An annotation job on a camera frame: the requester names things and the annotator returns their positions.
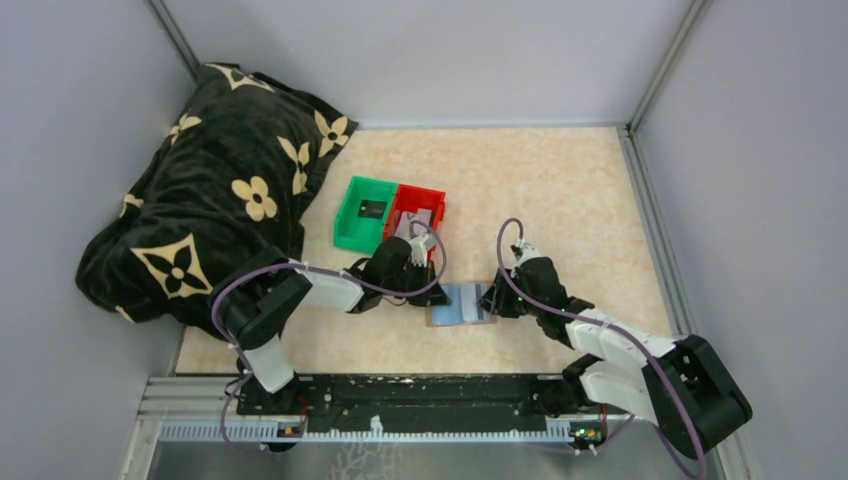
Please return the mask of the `brown leather card holder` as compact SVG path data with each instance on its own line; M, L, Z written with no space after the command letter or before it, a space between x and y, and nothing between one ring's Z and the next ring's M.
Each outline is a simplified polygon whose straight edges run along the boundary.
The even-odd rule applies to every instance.
M449 305L435 306L426 316L428 327L457 327L494 324L497 317L478 305L488 285L483 282L448 284L443 287Z

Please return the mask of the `white VIP card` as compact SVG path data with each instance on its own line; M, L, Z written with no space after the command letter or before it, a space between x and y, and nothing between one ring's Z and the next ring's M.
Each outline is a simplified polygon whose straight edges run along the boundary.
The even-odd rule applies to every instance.
M405 240L410 240L410 239L412 239L416 236L424 235L424 234L427 233L427 231L416 231L416 230L413 229L413 227L410 224L410 215L412 213L413 212L408 212L408 211L402 211L400 213L397 226L396 226L395 231L393 233L394 236L405 239Z

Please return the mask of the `silver credit card black stripe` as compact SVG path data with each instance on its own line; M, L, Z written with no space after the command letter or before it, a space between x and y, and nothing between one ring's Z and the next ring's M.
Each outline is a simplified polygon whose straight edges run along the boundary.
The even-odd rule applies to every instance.
M419 209L410 215L410 224L416 231L427 231L432 222L433 211L430 209Z

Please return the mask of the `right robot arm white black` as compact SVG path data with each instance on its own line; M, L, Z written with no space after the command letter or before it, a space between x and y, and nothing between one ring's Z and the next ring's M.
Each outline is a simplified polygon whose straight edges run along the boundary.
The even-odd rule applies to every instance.
M538 257L498 272L478 302L503 318L531 316L550 339L582 357L563 372L563 398L576 412L610 404L652 423L689 459L706 453L753 417L753 409L712 345L638 331L567 293L553 262Z

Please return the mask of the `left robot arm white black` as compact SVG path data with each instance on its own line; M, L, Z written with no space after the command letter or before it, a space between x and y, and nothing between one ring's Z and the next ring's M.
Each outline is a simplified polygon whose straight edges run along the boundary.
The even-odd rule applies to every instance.
M236 349L244 373L262 387L263 404L285 414L300 399L280 342L289 318L301 307L360 314L385 297L423 308L447 306L451 301L439 283L444 271L430 258L432 249L443 247L432 233L410 240L391 236L371 257L341 271L309 266L269 247L214 288L211 321Z

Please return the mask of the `black card in green bin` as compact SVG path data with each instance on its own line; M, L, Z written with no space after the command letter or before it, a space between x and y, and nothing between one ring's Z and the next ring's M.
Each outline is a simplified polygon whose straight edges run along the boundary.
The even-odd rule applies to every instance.
M362 200L359 205L358 216L368 219L382 219L385 215L387 203L375 200Z

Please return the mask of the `green plastic bin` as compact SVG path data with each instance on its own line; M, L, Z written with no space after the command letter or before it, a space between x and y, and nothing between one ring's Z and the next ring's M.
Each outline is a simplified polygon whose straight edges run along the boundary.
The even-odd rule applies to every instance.
M383 241L397 188L394 182L353 176L335 218L334 246L372 254Z

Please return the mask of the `red plastic bin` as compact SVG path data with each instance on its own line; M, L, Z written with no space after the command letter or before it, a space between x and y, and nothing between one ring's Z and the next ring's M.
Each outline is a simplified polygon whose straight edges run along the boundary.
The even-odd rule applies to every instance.
M383 239L399 236L411 239L429 230L420 225L426 222L435 231L444 219L446 193L424 187L399 184L383 229Z

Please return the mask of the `black floral blanket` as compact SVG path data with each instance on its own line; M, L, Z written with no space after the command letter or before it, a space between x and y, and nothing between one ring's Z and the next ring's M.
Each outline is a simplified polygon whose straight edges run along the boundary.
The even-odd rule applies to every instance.
M216 336L214 287L269 246L301 256L302 216L357 127L263 73L202 65L118 217L85 248L77 288L132 323L170 315Z

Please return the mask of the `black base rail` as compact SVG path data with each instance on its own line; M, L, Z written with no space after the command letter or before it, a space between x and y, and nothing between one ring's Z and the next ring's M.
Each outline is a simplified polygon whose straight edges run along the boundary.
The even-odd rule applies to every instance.
M297 414L309 407L505 406L519 414L559 417L571 414L623 415L621 408L578 400L559 374L298 374L280 391L269 393L256 380L225 392L238 401L237 412Z

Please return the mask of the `aluminium frame rail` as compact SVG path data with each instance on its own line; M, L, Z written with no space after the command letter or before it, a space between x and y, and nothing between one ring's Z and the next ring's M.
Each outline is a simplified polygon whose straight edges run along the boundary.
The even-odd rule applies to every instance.
M674 252L663 224L658 200L641 156L637 136L627 124L617 125L616 132L632 183L671 332L678 340L692 334L698 335Z

